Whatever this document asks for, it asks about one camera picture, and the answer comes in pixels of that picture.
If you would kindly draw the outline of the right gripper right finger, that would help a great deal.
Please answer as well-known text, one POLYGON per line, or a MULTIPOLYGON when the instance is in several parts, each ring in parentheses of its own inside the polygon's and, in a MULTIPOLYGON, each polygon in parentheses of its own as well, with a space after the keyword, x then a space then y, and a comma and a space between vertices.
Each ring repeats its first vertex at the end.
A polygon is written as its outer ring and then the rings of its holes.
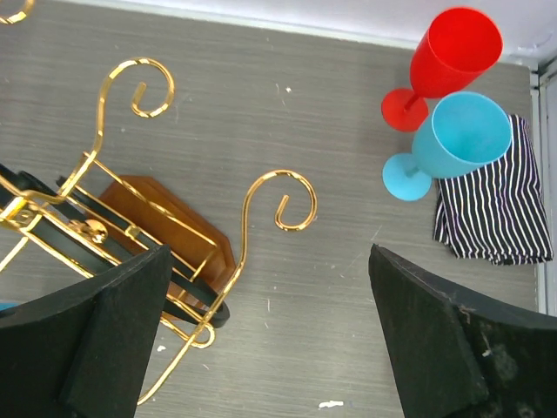
POLYGON ((406 417, 554 417, 556 319, 373 245, 368 273, 406 417))

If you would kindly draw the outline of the blue wine glass front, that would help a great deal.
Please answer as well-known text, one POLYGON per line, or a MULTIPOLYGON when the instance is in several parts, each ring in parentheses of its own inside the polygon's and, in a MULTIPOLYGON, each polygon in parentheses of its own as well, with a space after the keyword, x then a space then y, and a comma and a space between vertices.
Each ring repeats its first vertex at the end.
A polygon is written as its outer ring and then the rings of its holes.
POLYGON ((1 302, 0 303, 0 316, 4 317, 4 316, 12 315, 13 312, 14 312, 14 309, 18 306, 19 306, 19 304, 15 303, 15 302, 1 302))

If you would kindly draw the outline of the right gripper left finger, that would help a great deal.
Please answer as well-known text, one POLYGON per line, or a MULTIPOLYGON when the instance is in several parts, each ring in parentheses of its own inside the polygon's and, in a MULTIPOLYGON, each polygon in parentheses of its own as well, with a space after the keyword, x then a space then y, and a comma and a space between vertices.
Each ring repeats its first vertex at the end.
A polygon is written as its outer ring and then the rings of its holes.
POLYGON ((1 312, 3 417, 132 417, 171 278, 159 246, 1 312))

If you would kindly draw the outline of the red wine glass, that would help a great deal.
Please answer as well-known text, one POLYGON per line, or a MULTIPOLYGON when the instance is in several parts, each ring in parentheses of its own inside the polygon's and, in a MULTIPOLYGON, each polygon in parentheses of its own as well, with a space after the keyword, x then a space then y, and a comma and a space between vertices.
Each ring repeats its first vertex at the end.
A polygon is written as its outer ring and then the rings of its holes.
POLYGON ((425 121, 428 99, 460 91, 495 65, 503 37, 484 12, 456 6, 430 23, 410 63, 409 88, 388 92, 381 103, 386 123, 398 131, 416 131, 425 121))

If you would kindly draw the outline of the light blue wine glass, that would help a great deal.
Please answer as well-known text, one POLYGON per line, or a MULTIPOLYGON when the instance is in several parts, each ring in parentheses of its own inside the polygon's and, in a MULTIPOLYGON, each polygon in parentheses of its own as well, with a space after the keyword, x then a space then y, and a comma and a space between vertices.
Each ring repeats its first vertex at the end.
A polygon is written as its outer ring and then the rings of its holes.
POLYGON ((458 178, 503 156, 512 142, 507 113, 491 98, 458 91, 442 98, 413 136, 410 152, 384 164, 387 191, 404 201, 422 199, 435 179, 458 178))

